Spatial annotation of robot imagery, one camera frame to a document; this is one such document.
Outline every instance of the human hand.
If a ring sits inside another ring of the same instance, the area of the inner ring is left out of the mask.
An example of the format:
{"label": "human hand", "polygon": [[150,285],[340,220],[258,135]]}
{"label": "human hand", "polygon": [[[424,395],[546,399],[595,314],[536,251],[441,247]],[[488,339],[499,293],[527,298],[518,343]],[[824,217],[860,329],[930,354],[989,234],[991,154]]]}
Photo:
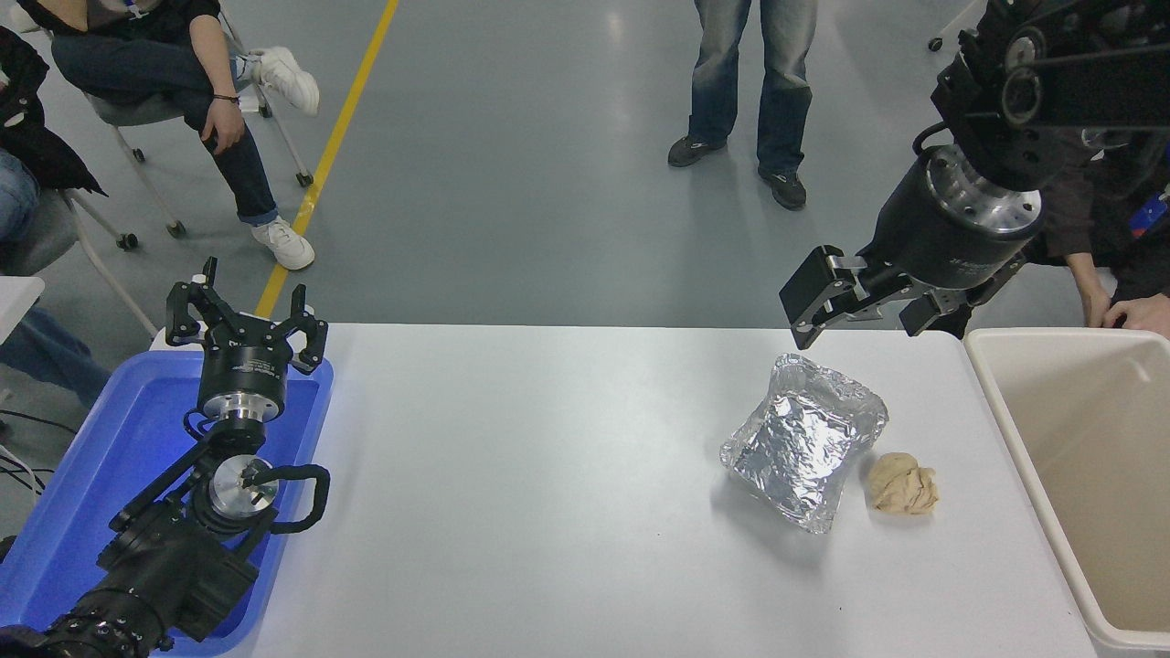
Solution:
{"label": "human hand", "polygon": [[1109,310],[1109,293],[1103,287],[1086,288],[1081,293],[1081,310],[1085,313],[1085,325],[1090,328],[1109,327],[1104,321]]}
{"label": "human hand", "polygon": [[243,137],[243,112],[240,111],[240,107],[232,101],[214,98],[207,108],[207,123],[204,124],[199,138],[207,142],[214,135],[215,150],[212,155],[218,156],[234,146]]}
{"label": "human hand", "polygon": [[1145,329],[1170,338],[1170,297],[1162,293],[1113,304],[1104,314],[1104,325],[1113,327],[1122,316],[1122,329]]}

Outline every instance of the yellow floor line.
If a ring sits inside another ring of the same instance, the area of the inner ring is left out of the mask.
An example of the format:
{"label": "yellow floor line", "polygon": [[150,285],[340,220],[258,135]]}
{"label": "yellow floor line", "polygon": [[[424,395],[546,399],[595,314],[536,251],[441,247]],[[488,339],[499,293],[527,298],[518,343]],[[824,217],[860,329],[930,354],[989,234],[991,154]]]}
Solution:
{"label": "yellow floor line", "polygon": [[[342,114],[337,117],[337,123],[333,124],[333,132],[329,136],[329,142],[325,144],[325,152],[322,153],[321,162],[317,163],[317,171],[312,173],[312,185],[304,193],[304,200],[301,201],[301,210],[297,211],[296,220],[292,222],[292,229],[302,235],[305,228],[309,227],[312,212],[317,210],[317,199],[321,198],[321,191],[324,190],[325,181],[329,180],[329,172],[333,169],[337,151],[340,150],[342,142],[345,139],[345,132],[350,128],[350,121],[357,110],[362,92],[365,91],[366,80],[369,80],[370,71],[373,69],[374,60],[378,59],[381,42],[386,37],[386,29],[390,28],[390,21],[394,18],[394,9],[397,8],[398,0],[387,0],[386,9],[381,13],[381,20],[378,21],[378,28],[374,29],[373,37],[370,39],[370,46],[366,47],[365,56],[362,59],[362,66],[358,67],[357,76],[353,77],[353,84],[350,85],[350,94],[345,97],[345,104],[342,105]],[[276,307],[276,300],[284,288],[284,280],[288,279],[288,269],[278,265],[273,267],[273,274],[268,277],[268,285],[264,286],[264,292],[260,295],[260,302],[256,304],[256,315],[261,317],[273,316],[273,309]]]}

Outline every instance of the beige plastic bin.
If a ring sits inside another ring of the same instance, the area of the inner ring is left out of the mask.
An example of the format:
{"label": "beige plastic bin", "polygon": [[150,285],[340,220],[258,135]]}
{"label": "beige plastic bin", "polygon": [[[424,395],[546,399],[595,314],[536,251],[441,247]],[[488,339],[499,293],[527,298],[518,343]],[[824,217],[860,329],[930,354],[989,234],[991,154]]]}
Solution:
{"label": "beige plastic bin", "polygon": [[1170,341],[980,329],[964,343],[1086,626],[1170,650]]}

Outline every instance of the chair leg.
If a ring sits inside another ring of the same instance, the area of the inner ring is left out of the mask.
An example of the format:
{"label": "chair leg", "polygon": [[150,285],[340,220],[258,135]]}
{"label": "chair leg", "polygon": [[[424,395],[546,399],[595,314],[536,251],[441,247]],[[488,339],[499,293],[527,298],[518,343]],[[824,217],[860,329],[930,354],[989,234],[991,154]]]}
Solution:
{"label": "chair leg", "polygon": [[[235,29],[235,23],[232,22],[232,15],[228,13],[225,2],[220,2],[220,15],[223,18],[223,26],[227,27],[227,35],[232,41],[232,46],[240,53],[247,53],[243,39],[240,37],[240,32]],[[288,146],[289,153],[292,156],[292,162],[296,163],[296,181],[301,184],[301,187],[312,185],[312,172],[309,171],[304,160],[301,159],[301,153],[296,150],[296,145],[292,144],[292,137],[289,136],[284,124],[281,123],[281,117],[276,116],[273,104],[268,102],[268,96],[264,95],[263,88],[260,84],[255,84],[254,87],[256,89],[256,97],[260,98],[260,114],[264,118],[271,118],[276,122],[276,128],[281,131],[281,137],[284,138],[284,145]]]}
{"label": "chair leg", "polygon": [[289,149],[289,155],[292,156],[292,162],[296,163],[296,181],[301,184],[301,187],[308,187],[312,185],[312,172],[305,166],[304,160],[301,159],[301,153],[296,150],[296,145],[292,143],[292,137],[289,135],[288,129],[284,128],[284,123],[281,122],[281,117],[276,115],[276,110],[273,108],[271,103],[268,102],[268,97],[264,95],[264,90],[257,84],[256,96],[260,97],[261,107],[267,107],[270,118],[276,122],[276,129],[281,131],[281,137],[284,138],[284,145]]}
{"label": "chair leg", "polygon": [[146,314],[143,313],[142,307],[139,307],[133,297],[130,296],[130,293],[122,287],[122,283],[113,277],[113,274],[111,274],[105,267],[105,263],[102,262],[101,256],[97,255],[97,252],[94,249],[94,245],[89,241],[89,233],[85,231],[85,226],[81,222],[81,214],[77,212],[76,206],[74,206],[76,196],[62,192],[61,197],[64,199],[66,206],[69,208],[69,214],[73,215],[74,227],[77,229],[77,241],[81,242],[81,248],[85,252],[85,256],[89,258],[89,262],[92,263],[94,269],[102,275],[102,279],[105,279],[105,282],[109,283],[110,288],[113,289],[113,293],[118,295],[122,303],[126,304],[126,308],[130,309],[130,314],[138,320],[139,324],[143,325],[143,329],[146,330],[146,335],[153,341],[154,336],[158,335],[158,328],[151,323],[150,318],[146,317]]}
{"label": "chair leg", "polygon": [[172,238],[178,238],[179,235],[186,233],[186,227],[181,221],[176,219],[174,214],[171,213],[170,206],[167,206],[166,201],[163,200],[163,194],[159,193],[158,189],[154,187],[154,184],[150,181],[150,178],[146,177],[146,173],[139,166],[138,158],[135,157],[135,149],[130,148],[126,138],[123,137],[122,131],[118,130],[118,126],[111,125],[110,129],[113,130],[113,138],[117,139],[118,145],[122,146],[122,152],[125,153],[126,158],[130,160],[130,169],[135,170],[135,174],[138,176],[138,180],[140,180],[143,186],[146,187],[146,191],[154,197],[154,203],[158,204],[158,207],[163,211],[164,219],[166,219],[166,232],[170,233]]}
{"label": "chair leg", "polygon": [[118,229],[115,228],[113,225],[110,224],[108,219],[102,217],[102,214],[97,212],[97,208],[90,205],[90,203],[87,201],[84,198],[82,198],[81,194],[76,192],[68,192],[68,196],[70,200],[75,201],[78,206],[81,206],[89,214],[89,217],[94,218],[94,221],[96,221],[98,226],[104,228],[106,233],[113,237],[113,244],[119,249],[129,252],[138,247],[137,235],[135,235],[133,233],[118,233]]}

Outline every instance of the white table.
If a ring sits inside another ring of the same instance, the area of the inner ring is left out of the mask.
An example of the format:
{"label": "white table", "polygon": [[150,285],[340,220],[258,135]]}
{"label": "white table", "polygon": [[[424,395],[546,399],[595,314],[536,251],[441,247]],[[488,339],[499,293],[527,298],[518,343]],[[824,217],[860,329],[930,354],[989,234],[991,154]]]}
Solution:
{"label": "white table", "polygon": [[0,343],[43,292],[44,281],[36,276],[0,276]]}
{"label": "white table", "polygon": [[874,452],[937,469],[931,518],[870,512],[854,473],[814,536],[731,481],[720,445],[785,351],[786,330],[332,325],[329,509],[239,653],[1094,656],[950,336],[805,352],[885,399]]}

